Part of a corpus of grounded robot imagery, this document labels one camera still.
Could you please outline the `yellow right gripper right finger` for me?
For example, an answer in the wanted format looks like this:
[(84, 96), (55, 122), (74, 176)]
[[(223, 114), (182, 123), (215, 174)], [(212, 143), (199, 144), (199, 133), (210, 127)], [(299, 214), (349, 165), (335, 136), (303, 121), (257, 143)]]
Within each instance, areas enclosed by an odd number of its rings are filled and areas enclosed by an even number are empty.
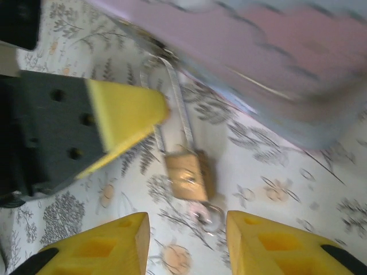
[(337, 243), (242, 211), (228, 211), (226, 238), (232, 275), (360, 275)]

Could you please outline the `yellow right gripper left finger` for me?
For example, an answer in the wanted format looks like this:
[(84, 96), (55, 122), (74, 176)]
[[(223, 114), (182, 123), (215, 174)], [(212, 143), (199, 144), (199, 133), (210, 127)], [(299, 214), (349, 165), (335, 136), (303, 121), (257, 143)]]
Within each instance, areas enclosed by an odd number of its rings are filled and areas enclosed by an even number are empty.
[(139, 212), (62, 239), (10, 275), (146, 275), (150, 221)]

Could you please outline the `brass padlock with long shackle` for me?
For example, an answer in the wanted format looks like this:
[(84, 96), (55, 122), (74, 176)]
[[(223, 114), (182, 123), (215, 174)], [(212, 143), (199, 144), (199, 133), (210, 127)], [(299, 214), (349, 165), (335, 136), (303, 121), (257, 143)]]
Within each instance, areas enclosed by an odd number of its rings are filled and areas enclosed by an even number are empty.
[(154, 135), (159, 152), (165, 161), (167, 177), (174, 197), (187, 201), (208, 203), (216, 194), (215, 184), (208, 163), (207, 154), (195, 147), (188, 113), (182, 97), (179, 78), (172, 64), (160, 56), (146, 58), (140, 70), (140, 82), (149, 87), (149, 76), (154, 65), (161, 63), (167, 70), (176, 100), (186, 146), (181, 152), (167, 152), (161, 126), (154, 126)]

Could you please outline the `floral print tablecloth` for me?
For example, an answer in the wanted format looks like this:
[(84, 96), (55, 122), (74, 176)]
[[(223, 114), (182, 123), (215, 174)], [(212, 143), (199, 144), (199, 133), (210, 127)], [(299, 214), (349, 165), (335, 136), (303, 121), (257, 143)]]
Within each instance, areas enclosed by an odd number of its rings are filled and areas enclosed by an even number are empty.
[[(139, 84), (144, 51), (84, 0), (44, 0), (36, 50), (23, 70)], [(367, 265), (367, 109), (320, 152), (298, 149), (212, 91), (182, 79), (196, 145), (216, 175), (214, 204), (322, 235)], [(211, 236), (169, 194), (155, 139), (56, 195), (0, 209), (0, 275), (44, 246), (131, 213), (150, 217), (147, 275), (232, 275), (225, 231)]]

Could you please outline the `metal hasp latch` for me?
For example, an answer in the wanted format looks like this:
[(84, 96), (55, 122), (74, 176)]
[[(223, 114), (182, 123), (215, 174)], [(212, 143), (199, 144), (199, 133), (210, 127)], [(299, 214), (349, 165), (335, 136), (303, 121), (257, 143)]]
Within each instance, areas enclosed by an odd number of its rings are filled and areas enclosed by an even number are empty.
[(151, 33), (124, 19), (116, 19), (115, 23), (131, 36), (141, 48), (153, 56), (166, 58), (173, 63), (178, 62), (177, 55), (167, 45), (157, 40)]

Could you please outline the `pink box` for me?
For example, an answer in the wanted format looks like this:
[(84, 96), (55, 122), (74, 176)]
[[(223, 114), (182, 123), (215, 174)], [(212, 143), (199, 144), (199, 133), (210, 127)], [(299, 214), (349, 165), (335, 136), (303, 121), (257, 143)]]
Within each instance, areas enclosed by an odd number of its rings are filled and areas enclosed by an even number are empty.
[(292, 144), (335, 142), (367, 103), (367, 0), (87, 0)]

